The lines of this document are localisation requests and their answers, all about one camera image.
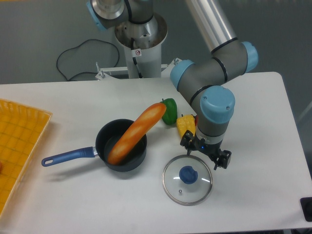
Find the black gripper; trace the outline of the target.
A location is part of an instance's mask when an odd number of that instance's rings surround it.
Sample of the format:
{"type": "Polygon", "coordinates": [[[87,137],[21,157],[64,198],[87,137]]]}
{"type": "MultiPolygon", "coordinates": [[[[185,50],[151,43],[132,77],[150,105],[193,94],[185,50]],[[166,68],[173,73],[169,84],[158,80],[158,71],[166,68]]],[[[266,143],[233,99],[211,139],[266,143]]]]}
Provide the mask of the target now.
{"type": "Polygon", "coordinates": [[[228,150],[221,150],[222,141],[216,144],[205,143],[202,138],[199,140],[195,138],[190,130],[187,130],[181,138],[180,145],[187,150],[187,155],[192,151],[199,151],[207,155],[214,162],[214,170],[217,168],[227,169],[231,161],[232,152],[228,150]]]}

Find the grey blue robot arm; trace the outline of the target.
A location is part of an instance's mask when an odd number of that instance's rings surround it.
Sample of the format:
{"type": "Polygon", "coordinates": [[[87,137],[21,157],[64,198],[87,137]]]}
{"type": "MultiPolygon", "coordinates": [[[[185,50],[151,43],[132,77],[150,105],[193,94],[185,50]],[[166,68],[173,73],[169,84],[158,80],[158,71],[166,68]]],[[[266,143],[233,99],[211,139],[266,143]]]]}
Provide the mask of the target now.
{"type": "MultiPolygon", "coordinates": [[[[227,168],[231,152],[221,150],[235,98],[222,85],[257,66],[258,53],[249,42],[240,42],[215,0],[186,2],[212,57],[196,65],[190,60],[176,63],[170,73],[175,88],[197,115],[194,134],[184,134],[181,144],[188,151],[207,155],[216,167],[227,168]]],[[[161,45],[168,28],[154,12],[151,0],[89,0],[87,8],[97,28],[114,28],[124,47],[129,78],[161,75],[161,45]]]]}

